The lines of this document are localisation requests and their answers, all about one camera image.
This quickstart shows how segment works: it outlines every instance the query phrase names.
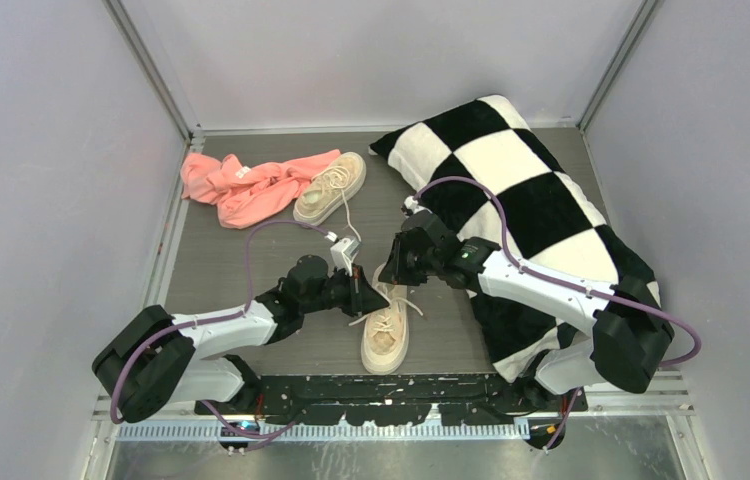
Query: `black metal base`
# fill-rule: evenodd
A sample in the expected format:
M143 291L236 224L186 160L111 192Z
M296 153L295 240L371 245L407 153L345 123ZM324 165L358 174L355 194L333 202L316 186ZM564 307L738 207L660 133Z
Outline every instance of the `black metal base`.
M336 425L341 418L355 426L366 421L376 425L418 424L436 404L442 423L450 425L498 425L534 412L560 411L560 397L542 399L530 384L509 384L495 374L420 375L268 375L260 379L260 413L272 424L293 420L308 425ZM259 396L249 389L249 399L238 395L215 406L224 415L257 410ZM575 411L585 411L579 397ZM200 403L195 413L210 415Z

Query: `white wall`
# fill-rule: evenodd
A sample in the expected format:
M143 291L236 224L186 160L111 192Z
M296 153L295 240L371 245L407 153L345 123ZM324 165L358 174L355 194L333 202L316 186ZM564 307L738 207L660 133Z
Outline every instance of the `white wall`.
M683 372L716 478L748 480L750 0L665 2L588 140L615 228L704 338Z
M182 149L100 0L0 1L0 479L79 473Z
M205 129L397 125L502 93L584 113L639 0L130 0Z

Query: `pink cloth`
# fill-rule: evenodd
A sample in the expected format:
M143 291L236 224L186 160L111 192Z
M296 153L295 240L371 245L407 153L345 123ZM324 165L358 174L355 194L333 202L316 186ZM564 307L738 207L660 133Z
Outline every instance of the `pink cloth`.
M243 167L236 155L228 155L220 162L190 153L181 167L182 198L218 206L223 227L250 227L283 210L339 156L339 150L331 150L250 169Z

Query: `shoe sole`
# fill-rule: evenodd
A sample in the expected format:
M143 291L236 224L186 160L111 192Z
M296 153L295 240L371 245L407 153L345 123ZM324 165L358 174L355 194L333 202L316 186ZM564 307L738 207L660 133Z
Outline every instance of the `shoe sole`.
M346 193L346 201L351 200L355 195L357 195L357 192L360 191L361 187L363 187L363 181L366 179L366 161L363 160L363 157L360 157L362 160L361 165L363 166L360 169L360 175L357 177L357 179L349 185L348 190ZM340 195L336 199L334 199L334 202L328 206L321 214L319 214L316 217L305 217L303 215L300 215L298 213L298 210L293 207L293 218L296 219L299 222L304 222L310 225L321 225L322 222L328 219L328 217L331 216L332 213L337 211L338 208L340 208L343 205L343 196Z

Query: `checkered pattern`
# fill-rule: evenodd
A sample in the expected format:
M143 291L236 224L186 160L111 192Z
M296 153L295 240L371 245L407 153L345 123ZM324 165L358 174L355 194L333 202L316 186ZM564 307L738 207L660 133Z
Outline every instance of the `checkered pattern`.
M461 105L389 133L371 150L417 191L451 175L486 185L504 207L514 254L593 280L615 283L635 276L658 298L652 270L617 238L506 98L493 95ZM472 185L446 182L420 200L461 239L501 240L493 204ZM576 333L510 300L477 295L471 303L493 366L511 382L538 355L569 346Z

